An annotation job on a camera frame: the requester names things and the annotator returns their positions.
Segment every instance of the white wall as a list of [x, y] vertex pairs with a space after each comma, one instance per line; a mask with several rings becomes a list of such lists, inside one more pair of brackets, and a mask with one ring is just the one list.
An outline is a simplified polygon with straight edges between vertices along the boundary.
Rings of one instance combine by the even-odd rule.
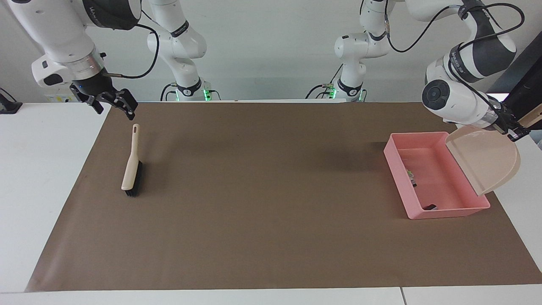
[[[509, 2], [520, 6], [527, 17], [524, 26], [511, 33], [521, 52], [542, 30], [539, 17], [542, 2]], [[191, 25], [208, 43], [205, 57], [195, 60], [200, 75], [212, 82], [223, 99], [303, 98], [314, 85], [329, 81], [340, 65], [333, 53], [335, 39], [361, 31], [359, 1], [353, 0], [184, 0], [182, 3]], [[145, 1], [143, 7], [151, 12]], [[511, 9], [495, 8], [491, 12], [503, 27], [511, 27], [519, 20]], [[154, 26], [145, 17], [142, 23]], [[0, 11], [0, 85], [28, 101], [41, 100], [30, 75], [30, 63], [39, 54], [21, 33], [6, 33], [5, 24], [12, 25], [13, 20]], [[398, 3], [391, 16], [394, 44], [399, 48], [408, 46], [425, 25], [407, 14], [404, 3]], [[110, 72], [140, 74], [152, 61], [153, 54], [146, 46], [147, 31], [143, 29], [126, 32], [89, 28], [87, 31], [98, 48], [108, 54], [106, 66]], [[427, 65], [468, 36], [466, 26], [450, 16], [435, 22], [412, 51], [366, 60], [367, 100], [420, 100]], [[17, 62], [14, 67], [28, 68], [11, 68], [11, 62]], [[486, 90], [498, 76], [480, 81], [475, 87]], [[138, 100], [157, 100], [162, 87], [171, 81], [170, 70], [159, 61], [144, 79], [117, 79], [115, 85], [129, 88]]]
[[0, 87], [22, 102], [46, 101], [30, 70], [30, 64], [41, 55], [40, 49], [15, 20], [5, 1], [1, 0]]

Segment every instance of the brown paper mat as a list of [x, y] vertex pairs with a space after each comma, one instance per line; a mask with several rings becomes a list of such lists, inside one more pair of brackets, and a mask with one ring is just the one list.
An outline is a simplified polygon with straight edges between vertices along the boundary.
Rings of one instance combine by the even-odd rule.
[[[120, 190], [132, 123], [137, 198]], [[389, 134], [453, 129], [419, 103], [112, 109], [27, 291], [542, 283], [493, 194], [465, 218], [407, 218]]]

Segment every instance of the black bristles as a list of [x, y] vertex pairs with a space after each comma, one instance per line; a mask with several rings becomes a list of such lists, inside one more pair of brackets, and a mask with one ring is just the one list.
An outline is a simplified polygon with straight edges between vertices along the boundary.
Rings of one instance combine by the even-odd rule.
[[142, 172], [143, 172], [143, 163], [141, 161], [139, 161], [139, 163], [137, 164], [137, 172], [135, 173], [134, 186], [133, 186], [132, 189], [125, 190], [126, 195], [128, 195], [129, 197], [137, 196], [137, 191], [139, 189], [139, 184], [141, 183]]

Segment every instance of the brush handle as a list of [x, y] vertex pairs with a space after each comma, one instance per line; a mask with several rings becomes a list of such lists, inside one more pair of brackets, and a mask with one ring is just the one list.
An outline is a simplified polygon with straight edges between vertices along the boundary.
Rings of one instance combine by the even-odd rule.
[[132, 126], [132, 151], [131, 155], [138, 157], [138, 147], [139, 147], [139, 124], [134, 124]]
[[128, 163], [126, 164], [126, 170], [124, 172], [124, 179], [122, 180], [122, 190], [130, 190], [133, 188], [136, 181], [137, 168], [139, 165], [138, 146], [139, 146], [139, 124], [132, 126], [132, 150]]

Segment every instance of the black cable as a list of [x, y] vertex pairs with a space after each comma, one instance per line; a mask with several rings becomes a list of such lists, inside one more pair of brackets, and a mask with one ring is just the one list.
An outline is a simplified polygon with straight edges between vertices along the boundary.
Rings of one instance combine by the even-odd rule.
[[[386, 19], [386, 21], [388, 22], [389, 24], [389, 19], [388, 19], [388, 1], [389, 0], [386, 0], [386, 6], [384, 7], [384, 18]], [[435, 20], [438, 18], [438, 16], [440, 14], [442, 14], [445, 10], [449, 9], [449, 8], [453, 8], [454, 6], [453, 5], [450, 5], [450, 6], [447, 6], [443, 9], [441, 9], [440, 11], [438, 11], [438, 13], [433, 16], [433, 18], [431, 19], [431, 21], [429, 21], [429, 24], [427, 24], [427, 26], [425, 27], [425, 29], [423, 30], [423, 32], [418, 36], [418, 39], [416, 39], [416, 41], [414, 41], [414, 43], [412, 43], [410, 45], [410, 47], [404, 49], [404, 50], [399, 50], [397, 49], [393, 43], [391, 43], [391, 38], [390, 38], [390, 33], [388, 32], [388, 34], [386, 35], [386, 37], [388, 38], [388, 42], [390, 43], [390, 46], [391, 48], [396, 51], [396, 52], [399, 52], [399, 53], [405, 53], [405, 52], [408, 52], [410, 49], [412, 49], [417, 43], [418, 41], [420, 41], [420, 39], [423, 37], [423, 35], [425, 35], [425, 32], [427, 32], [427, 30], [429, 29], [429, 27], [433, 24], [433, 22], [435, 22]]]
[[362, 15], [362, 7], [363, 7], [364, 2], [365, 2], [365, 0], [362, 0], [362, 4], [359, 6], [359, 15], [360, 16]]
[[222, 100], [222, 98], [220, 97], [220, 93], [219, 93], [218, 91], [216, 91], [216, 90], [209, 90], [209, 93], [213, 93], [213, 92], [216, 93], [216, 94], [218, 95], [218, 99], [219, 99], [219, 100]]
[[318, 89], [318, 88], [323, 88], [324, 86], [323, 85], [318, 85], [318, 86], [315, 86], [314, 88], [312, 88], [308, 93], [307, 93], [307, 96], [305, 96], [305, 99], [308, 99], [308, 97], [311, 95], [311, 93], [314, 92], [314, 90]]
[[491, 13], [489, 12], [489, 10], [487, 10], [487, 14], [491, 17], [491, 20], [493, 20], [493, 22], [495, 22], [495, 24], [500, 28], [501, 26], [499, 25], [499, 23], [497, 22], [497, 20], [495, 20], [495, 18], [493, 18], [493, 15], [491, 15]]
[[6, 90], [4, 90], [4, 88], [0, 88], [0, 90], [4, 91], [5, 94], [9, 95], [9, 97], [13, 100], [14, 103], [17, 102], [17, 100]]
[[331, 78], [330, 80], [330, 84], [333, 84], [333, 80], [335, 79], [335, 77], [337, 77], [337, 74], [339, 74], [339, 71], [340, 69], [344, 66], [343, 63], [341, 63], [341, 65], [339, 66], [339, 68], [337, 69], [337, 71], [335, 72], [335, 75]]
[[337, 74], [339, 74], [339, 71], [340, 71], [340, 69], [341, 69], [343, 66], [344, 66], [344, 64], [341, 63], [341, 65], [340, 65], [339, 68], [337, 69], [337, 72], [335, 72], [335, 75], [331, 78], [330, 84], [333, 83], [333, 80], [337, 77]]
[[141, 10], [141, 12], [142, 12], [143, 15], [145, 15], [150, 21], [154, 22], [154, 23], [157, 24], [157, 25], [160, 25], [158, 22], [156, 22], [156, 20], [154, 20], [153, 18], [151, 18], [151, 16], [149, 16], [144, 10]]
[[162, 93], [160, 94], [160, 101], [163, 101], [164, 100], [164, 94], [166, 93], [166, 90], [169, 88], [169, 87], [173, 87], [171, 84], [167, 84], [163, 89], [162, 89]]
[[175, 91], [169, 91], [168, 93], [166, 93], [166, 101], [167, 101], [167, 96], [168, 96], [170, 93], [176, 94]]
[[473, 43], [480, 41], [480, 40], [495, 38], [495, 37], [497, 37], [499, 35], [509, 33], [509, 32], [511, 32], [511, 31], [513, 31], [515, 29], [518, 29], [519, 27], [521, 27], [523, 25], [523, 23], [525, 23], [525, 14], [523, 13], [523, 11], [520, 8], [518, 8], [514, 4], [493, 3], [493, 4], [485, 5], [483, 7], [483, 9], [488, 9], [488, 8], [491, 8], [491, 7], [509, 7], [509, 8], [513, 8], [514, 10], [516, 10], [519, 13], [519, 16], [521, 17], [521, 21], [516, 26], [511, 27], [511, 28], [509, 28], [507, 30], [503, 30], [503, 31], [500, 31], [498, 33], [493, 33], [493, 34], [489, 34], [489, 35], [486, 35], [486, 36], [478, 37], [478, 38], [473, 39], [473, 40], [471, 40], [469, 42], [466, 42], [466, 43], [462, 44], [461, 47], [459, 47], [459, 49], [457, 49], [458, 52], [465, 49], [466, 47], [472, 45]]
[[153, 28], [148, 27], [148, 26], [144, 26], [143, 24], [136, 24], [135, 26], [139, 27], [139, 28], [147, 29], [147, 30], [151, 31], [151, 33], [153, 33], [156, 36], [156, 52], [154, 53], [154, 59], [152, 60], [151, 67], [149, 67], [149, 69], [145, 73], [143, 73], [141, 75], [137, 75], [137, 76], [129, 76], [129, 75], [122, 75], [122, 74], [108, 73], [108, 75], [110, 77], [128, 78], [128, 79], [143, 78], [143, 77], [147, 76], [147, 74], [149, 74], [152, 71], [152, 69], [154, 68], [154, 65], [156, 64], [156, 60], [158, 59], [158, 50], [160, 49], [160, 37], [158, 36], [158, 33], [156, 33], [156, 31]]
[[145, 13], [144, 10], [141, 10], [141, 12], [143, 13], [143, 15], [147, 16], [147, 18], [151, 21], [154, 21], [154, 19], [151, 18], [151, 16], [149, 16], [147, 13]]
[[322, 98], [324, 98], [324, 95], [326, 95], [326, 94], [329, 95], [329, 93], [327, 93], [327, 91], [320, 92], [320, 93], [318, 93], [318, 95], [316, 96], [316, 98], [318, 99], [318, 98], [320, 97], [320, 95], [322, 95]]

